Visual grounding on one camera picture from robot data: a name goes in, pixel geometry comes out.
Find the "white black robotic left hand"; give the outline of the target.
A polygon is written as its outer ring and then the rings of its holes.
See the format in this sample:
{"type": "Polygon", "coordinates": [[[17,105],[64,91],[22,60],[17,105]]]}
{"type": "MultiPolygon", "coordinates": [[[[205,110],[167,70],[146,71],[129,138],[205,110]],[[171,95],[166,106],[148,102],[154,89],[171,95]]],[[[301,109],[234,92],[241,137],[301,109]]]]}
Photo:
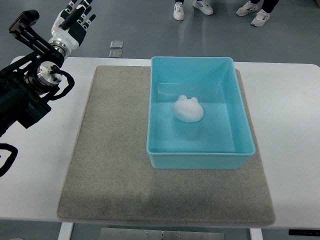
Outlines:
{"type": "Polygon", "coordinates": [[[49,44],[65,59],[82,44],[88,27],[96,18],[95,14],[88,17],[92,10],[91,3],[91,0],[81,0],[80,3],[71,0],[53,23],[49,44]]]}

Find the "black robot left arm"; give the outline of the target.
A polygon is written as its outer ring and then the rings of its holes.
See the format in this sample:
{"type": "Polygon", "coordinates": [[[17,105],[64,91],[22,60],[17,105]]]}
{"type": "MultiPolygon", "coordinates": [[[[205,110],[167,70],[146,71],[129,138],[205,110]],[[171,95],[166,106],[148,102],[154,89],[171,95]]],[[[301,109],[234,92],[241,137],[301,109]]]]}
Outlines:
{"type": "Polygon", "coordinates": [[[66,96],[75,85],[61,70],[64,56],[32,28],[40,15],[23,11],[10,25],[9,33],[32,52],[0,71],[0,133],[19,122],[29,128],[51,111],[49,101],[66,96]]]}

